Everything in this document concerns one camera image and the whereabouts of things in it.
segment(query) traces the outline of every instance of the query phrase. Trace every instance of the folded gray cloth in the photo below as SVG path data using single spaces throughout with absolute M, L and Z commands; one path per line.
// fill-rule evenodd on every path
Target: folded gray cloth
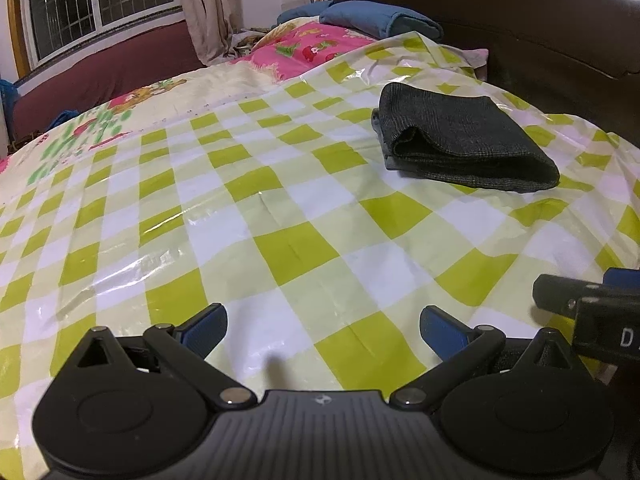
M 485 96 L 389 83 L 371 123 L 388 170 L 519 193 L 551 189 L 560 179 L 555 163 Z

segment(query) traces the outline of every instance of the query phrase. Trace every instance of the yellow-green checkered pattern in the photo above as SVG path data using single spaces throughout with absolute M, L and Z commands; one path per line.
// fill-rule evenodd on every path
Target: yellow-green checkered pattern
M 229 312 L 209 361 L 265 388 L 379 388 L 436 363 L 418 314 L 535 327 L 541 272 L 637 267 L 640 152 L 469 76 L 415 33 L 340 56 L 258 99 L 130 134 L 45 177 L 0 216 L 0 473 L 33 479 L 38 398 L 82 334 Z M 386 171 L 370 112 L 405 81 L 489 95 L 556 161 L 520 195 Z

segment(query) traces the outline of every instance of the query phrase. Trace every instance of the metal screw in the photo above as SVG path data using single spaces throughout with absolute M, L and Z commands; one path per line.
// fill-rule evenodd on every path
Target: metal screw
M 220 399 L 227 404 L 244 404 L 251 399 L 251 392 L 238 386 L 227 388 L 220 393 Z
M 333 399 L 331 397 L 329 397 L 327 394 L 321 394 L 321 395 L 318 395 L 318 396 L 316 396 L 314 398 L 314 401 L 317 404 L 320 404 L 320 406 L 324 406 L 326 404 L 330 404 L 332 402 L 332 400 Z
M 407 406 L 420 404 L 426 398 L 427 394 L 420 388 L 403 388 L 396 393 L 396 400 Z

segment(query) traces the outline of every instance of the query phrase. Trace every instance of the headboard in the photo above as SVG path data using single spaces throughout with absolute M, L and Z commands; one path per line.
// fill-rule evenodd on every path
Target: headboard
M 490 83 L 640 146 L 640 0 L 372 1 L 433 18 L 444 43 L 488 48 Z

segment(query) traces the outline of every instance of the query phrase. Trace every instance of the pink blanket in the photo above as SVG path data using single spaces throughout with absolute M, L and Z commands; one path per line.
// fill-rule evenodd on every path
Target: pink blanket
M 374 41 L 348 28 L 307 23 L 241 60 L 250 60 L 260 68 L 275 66 L 278 78 L 285 80 Z

